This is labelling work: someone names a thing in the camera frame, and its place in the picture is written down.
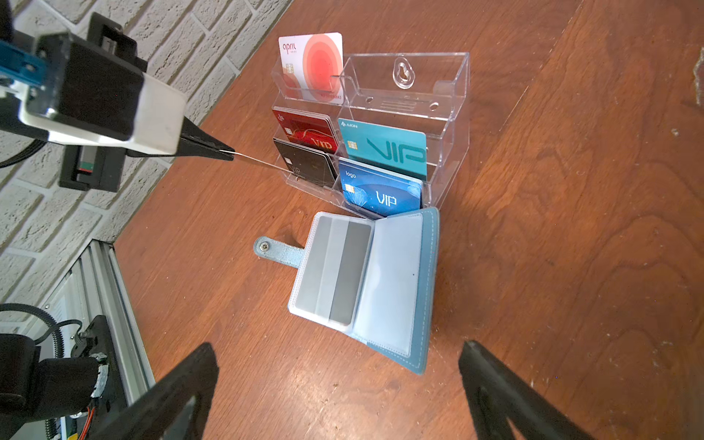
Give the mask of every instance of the wood grain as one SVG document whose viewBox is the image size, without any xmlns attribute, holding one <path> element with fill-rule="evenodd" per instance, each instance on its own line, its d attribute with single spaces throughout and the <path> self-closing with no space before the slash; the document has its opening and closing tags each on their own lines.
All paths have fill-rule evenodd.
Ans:
<svg viewBox="0 0 704 440">
<path fill-rule="evenodd" d="M 476 339 L 597 438 L 704 431 L 704 109 L 692 0 L 296 0 L 203 128 L 273 159 L 282 35 L 347 53 L 469 51 L 471 145 L 441 209 L 418 377 L 286 309 L 334 207 L 243 163 L 179 158 L 117 241 L 151 366 L 202 341 L 220 380 L 206 438 L 474 438 L 457 358 Z"/>
</svg>

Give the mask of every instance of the brick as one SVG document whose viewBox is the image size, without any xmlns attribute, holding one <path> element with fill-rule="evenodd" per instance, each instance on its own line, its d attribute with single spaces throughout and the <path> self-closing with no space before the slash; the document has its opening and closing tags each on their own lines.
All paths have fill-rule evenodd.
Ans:
<svg viewBox="0 0 704 440">
<path fill-rule="evenodd" d="M 5 302 L 13 287 L 30 268 L 34 258 L 4 253 L 0 256 L 0 302 Z"/>
<path fill-rule="evenodd" d="M 36 306 L 67 265 L 73 263 L 83 250 L 100 218 L 100 214 L 92 211 L 75 211 L 11 294 L 11 300 Z"/>
<path fill-rule="evenodd" d="M 130 178 L 137 170 L 140 164 L 144 161 L 143 158 L 125 157 L 125 164 L 122 166 L 122 177 L 120 179 L 120 191 L 128 186 Z M 120 192 L 101 191 L 100 189 L 91 189 L 86 194 L 83 203 L 96 206 L 101 209 L 108 209 L 118 197 Z"/>
<path fill-rule="evenodd" d="M 115 241 L 165 172 L 166 168 L 156 161 L 146 161 L 115 202 L 110 217 L 93 237 L 98 240 Z"/>
<path fill-rule="evenodd" d="M 247 23 L 227 51 L 227 57 L 235 67 L 240 70 L 244 67 L 289 3 L 290 0 L 264 0 L 257 9 L 257 15 Z"/>
<path fill-rule="evenodd" d="M 13 22 L 15 29 L 36 37 L 39 34 L 66 31 L 66 27 L 38 1 L 24 8 Z"/>
<path fill-rule="evenodd" d="M 193 6 L 193 15 L 203 26 L 211 29 L 229 2 L 230 0 L 199 0 Z"/>
<path fill-rule="evenodd" d="M 42 195 L 16 185 L 8 185 L 0 193 L 0 248 L 12 239 Z"/>
<path fill-rule="evenodd" d="M 239 34 L 250 15 L 251 12 L 244 4 L 244 0 L 234 0 L 213 28 L 213 33 L 196 48 L 172 85 L 191 96 L 203 82 L 205 75 L 220 60 L 223 51 Z"/>
<path fill-rule="evenodd" d="M 131 38 L 137 40 L 139 56 L 149 59 L 161 42 L 171 33 L 191 0 L 154 0 L 130 30 Z"/>
<path fill-rule="evenodd" d="M 81 191 L 57 188 L 50 196 L 44 197 L 34 215 L 15 235 L 10 247 L 24 251 L 40 252 L 49 243 L 54 233 L 69 216 L 83 196 Z"/>
<path fill-rule="evenodd" d="M 129 32 L 132 21 L 139 15 L 142 6 L 148 0 L 98 0 L 90 13 L 86 14 L 78 25 L 77 35 L 85 38 L 88 34 L 88 23 L 93 12 L 97 12 L 103 17 L 107 17 Z"/>
<path fill-rule="evenodd" d="M 39 153 L 27 159 L 20 168 L 17 178 L 40 187 L 49 188 L 56 181 L 61 170 L 63 145 L 49 142 Z"/>
<path fill-rule="evenodd" d="M 8 180 L 10 180 L 10 177 L 12 177 L 12 174 L 19 168 L 19 165 L 14 165 L 11 167 L 5 167 L 5 168 L 0 168 L 0 188 L 2 188 L 5 183 L 7 183 Z"/>
<path fill-rule="evenodd" d="M 95 0 L 46 0 L 61 15 L 78 23 Z"/>
<path fill-rule="evenodd" d="M 230 85 L 235 77 L 234 70 L 224 61 L 220 61 L 208 75 L 186 108 L 186 116 L 197 125 L 208 115 L 215 102 Z"/>
<path fill-rule="evenodd" d="M 171 82 L 202 39 L 201 27 L 192 18 L 186 17 L 149 60 L 146 72 L 157 80 Z"/>
</svg>

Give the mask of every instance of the clear acrylic card holder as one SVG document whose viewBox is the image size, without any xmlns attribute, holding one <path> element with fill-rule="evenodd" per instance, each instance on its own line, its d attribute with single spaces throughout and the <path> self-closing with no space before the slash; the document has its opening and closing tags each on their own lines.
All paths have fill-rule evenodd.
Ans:
<svg viewBox="0 0 704 440">
<path fill-rule="evenodd" d="M 330 91 L 296 87 L 283 75 L 281 60 L 272 69 L 279 95 L 272 107 L 292 108 L 328 115 L 342 147 L 330 154 L 337 174 L 338 157 L 347 157 L 338 118 L 423 132 L 427 145 L 427 181 L 422 207 L 440 208 L 469 150 L 468 91 L 470 57 L 457 54 L 353 54 L 339 76 L 331 77 L 344 93 L 342 105 L 317 101 Z M 287 139 L 278 127 L 275 137 Z M 279 156 L 276 166 L 286 168 Z M 362 217 L 382 216 L 349 203 L 339 176 L 332 188 L 319 187 L 293 174 L 281 172 L 290 186 L 305 191 Z"/>
</svg>

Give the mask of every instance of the blue bracket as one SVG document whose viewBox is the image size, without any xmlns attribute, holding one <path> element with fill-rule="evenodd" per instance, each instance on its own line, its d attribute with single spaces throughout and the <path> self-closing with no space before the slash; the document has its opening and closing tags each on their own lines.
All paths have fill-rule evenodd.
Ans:
<svg viewBox="0 0 704 440">
<path fill-rule="evenodd" d="M 45 74 L 44 60 L 0 40 L 0 75 L 39 87 L 44 81 Z"/>
</svg>

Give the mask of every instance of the card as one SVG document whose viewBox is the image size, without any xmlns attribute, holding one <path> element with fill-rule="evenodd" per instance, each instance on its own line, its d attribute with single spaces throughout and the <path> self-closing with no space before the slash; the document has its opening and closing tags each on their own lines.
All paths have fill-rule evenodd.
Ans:
<svg viewBox="0 0 704 440">
<path fill-rule="evenodd" d="M 350 159 L 427 180 L 425 133 L 343 118 L 337 122 Z"/>
<path fill-rule="evenodd" d="M 289 141 L 327 153 L 337 151 L 337 139 L 328 115 L 301 114 L 283 107 L 274 107 L 272 111 Z"/>
<path fill-rule="evenodd" d="M 340 81 L 330 78 L 342 72 L 339 32 L 279 37 L 279 50 L 287 85 L 304 89 L 304 99 L 342 103 Z"/>
<path fill-rule="evenodd" d="M 274 145 L 295 175 L 321 187 L 332 187 L 335 183 L 337 174 L 327 154 L 281 139 L 274 138 Z"/>
<path fill-rule="evenodd" d="M 339 159 L 345 199 L 380 215 L 420 209 L 423 182 L 372 165 Z"/>
</svg>

